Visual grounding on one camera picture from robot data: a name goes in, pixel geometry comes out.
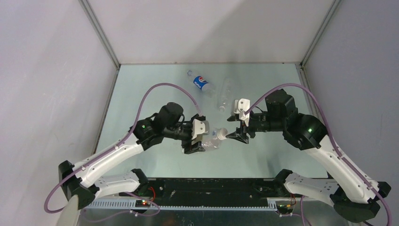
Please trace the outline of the clear unlabelled plastic bottle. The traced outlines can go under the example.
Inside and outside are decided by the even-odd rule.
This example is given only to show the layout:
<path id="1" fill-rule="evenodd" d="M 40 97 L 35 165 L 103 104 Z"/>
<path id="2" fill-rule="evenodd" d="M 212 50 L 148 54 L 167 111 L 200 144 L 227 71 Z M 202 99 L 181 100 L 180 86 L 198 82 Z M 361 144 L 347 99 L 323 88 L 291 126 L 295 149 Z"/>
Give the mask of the clear unlabelled plastic bottle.
<path id="1" fill-rule="evenodd" d="M 225 78 L 217 98 L 217 109 L 219 112 L 223 113 L 229 109 L 233 87 L 234 84 L 232 78 Z"/>

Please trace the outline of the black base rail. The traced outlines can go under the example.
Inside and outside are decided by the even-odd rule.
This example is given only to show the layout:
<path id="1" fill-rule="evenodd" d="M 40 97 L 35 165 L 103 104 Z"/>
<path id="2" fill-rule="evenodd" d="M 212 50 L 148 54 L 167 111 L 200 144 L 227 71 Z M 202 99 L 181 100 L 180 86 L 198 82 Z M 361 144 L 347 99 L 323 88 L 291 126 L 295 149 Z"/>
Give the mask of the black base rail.
<path id="1" fill-rule="evenodd" d="M 260 207 L 269 198 L 291 197 L 282 184 L 264 178 L 150 178 L 133 194 L 158 205 L 211 207 Z"/>

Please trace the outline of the Pepsi labelled clear bottle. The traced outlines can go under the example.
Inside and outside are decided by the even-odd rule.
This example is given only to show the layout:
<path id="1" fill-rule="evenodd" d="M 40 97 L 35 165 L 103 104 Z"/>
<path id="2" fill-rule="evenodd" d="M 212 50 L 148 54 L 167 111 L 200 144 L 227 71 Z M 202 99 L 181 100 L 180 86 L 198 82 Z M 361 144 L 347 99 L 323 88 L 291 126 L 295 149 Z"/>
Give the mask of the Pepsi labelled clear bottle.
<path id="1" fill-rule="evenodd" d="M 213 83 L 205 79 L 201 74 L 193 70 L 188 70 L 186 72 L 187 79 L 190 84 L 193 84 L 207 97 L 213 97 L 215 95 L 215 86 Z"/>

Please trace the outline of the clear bottle with yellow label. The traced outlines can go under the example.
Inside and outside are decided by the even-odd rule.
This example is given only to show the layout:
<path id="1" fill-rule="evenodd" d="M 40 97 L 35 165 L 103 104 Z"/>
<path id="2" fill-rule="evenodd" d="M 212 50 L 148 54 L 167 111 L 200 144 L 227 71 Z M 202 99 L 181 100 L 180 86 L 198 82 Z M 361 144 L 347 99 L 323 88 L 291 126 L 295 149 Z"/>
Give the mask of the clear bottle with yellow label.
<path id="1" fill-rule="evenodd" d="M 205 148 L 206 151 L 213 151 L 220 147 L 223 140 L 219 140 L 216 137 L 216 130 L 218 128 L 213 128 L 209 131 L 208 135 L 205 135 L 201 141 L 201 145 Z"/>

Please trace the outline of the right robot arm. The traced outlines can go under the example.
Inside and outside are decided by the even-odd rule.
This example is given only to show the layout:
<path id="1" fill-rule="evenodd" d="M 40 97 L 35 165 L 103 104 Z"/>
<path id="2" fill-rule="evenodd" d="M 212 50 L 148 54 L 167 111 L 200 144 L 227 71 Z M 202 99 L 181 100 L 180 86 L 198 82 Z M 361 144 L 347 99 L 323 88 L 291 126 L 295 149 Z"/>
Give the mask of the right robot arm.
<path id="1" fill-rule="evenodd" d="M 333 181 L 306 178 L 283 169 L 273 180 L 275 194 L 313 198 L 333 207 L 352 223 L 375 218 L 391 186 L 371 179 L 360 170 L 333 144 L 326 126 L 315 116 L 300 113 L 294 98 L 283 89 L 266 96 L 265 103 L 266 111 L 255 113 L 250 110 L 248 99 L 235 100 L 229 121 L 239 121 L 240 126 L 228 138 L 246 144 L 257 132 L 281 132 L 291 146 L 318 161 L 333 178 Z"/>

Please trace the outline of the left controller board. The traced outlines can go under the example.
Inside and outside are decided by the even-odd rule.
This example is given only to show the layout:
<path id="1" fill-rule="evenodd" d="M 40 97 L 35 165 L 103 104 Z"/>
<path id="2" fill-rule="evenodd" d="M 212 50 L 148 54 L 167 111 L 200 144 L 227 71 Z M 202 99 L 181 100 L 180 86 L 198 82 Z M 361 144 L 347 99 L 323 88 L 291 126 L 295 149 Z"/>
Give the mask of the left controller board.
<path id="1" fill-rule="evenodd" d="M 135 207 L 136 208 L 149 208 L 152 204 L 147 200 L 136 200 Z"/>

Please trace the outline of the controller board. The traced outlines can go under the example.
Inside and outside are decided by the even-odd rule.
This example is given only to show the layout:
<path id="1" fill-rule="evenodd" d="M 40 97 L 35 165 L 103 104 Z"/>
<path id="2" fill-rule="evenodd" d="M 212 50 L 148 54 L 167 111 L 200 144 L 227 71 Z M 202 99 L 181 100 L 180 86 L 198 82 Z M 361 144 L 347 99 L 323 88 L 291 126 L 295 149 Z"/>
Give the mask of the controller board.
<path id="1" fill-rule="evenodd" d="M 136 200 L 135 207 L 136 208 L 149 208 L 152 204 L 147 200 Z"/>
<path id="2" fill-rule="evenodd" d="M 295 209 L 294 204 L 278 204 L 276 213 L 279 216 L 292 216 Z"/>

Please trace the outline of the right controller board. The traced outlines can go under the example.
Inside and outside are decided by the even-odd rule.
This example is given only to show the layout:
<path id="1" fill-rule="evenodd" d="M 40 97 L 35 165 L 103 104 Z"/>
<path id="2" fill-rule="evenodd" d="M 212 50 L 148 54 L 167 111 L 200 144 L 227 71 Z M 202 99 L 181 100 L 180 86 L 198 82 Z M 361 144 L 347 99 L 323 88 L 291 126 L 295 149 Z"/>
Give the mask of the right controller board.
<path id="1" fill-rule="evenodd" d="M 294 204 L 278 204 L 276 213 L 279 216 L 292 216 L 295 209 Z"/>

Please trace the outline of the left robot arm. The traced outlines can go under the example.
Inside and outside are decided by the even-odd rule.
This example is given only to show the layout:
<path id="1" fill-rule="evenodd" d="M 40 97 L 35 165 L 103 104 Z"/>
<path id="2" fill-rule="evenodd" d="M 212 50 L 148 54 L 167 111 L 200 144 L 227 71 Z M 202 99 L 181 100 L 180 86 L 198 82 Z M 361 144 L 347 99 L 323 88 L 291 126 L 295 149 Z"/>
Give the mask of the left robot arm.
<path id="1" fill-rule="evenodd" d="M 209 133 L 205 116 L 194 115 L 181 121 L 183 108 L 170 102 L 158 113 L 136 122 L 132 133 L 111 145 L 110 152 L 96 153 L 85 160 L 72 164 L 59 164 L 59 180 L 65 197 L 78 197 L 78 209 L 94 200 L 111 194 L 133 193 L 143 196 L 150 190 L 149 179 L 141 169 L 132 169 L 122 175 L 106 176 L 106 173 L 130 157 L 141 154 L 160 144 L 163 139 L 180 140 L 184 154 L 203 152 L 203 136 Z"/>

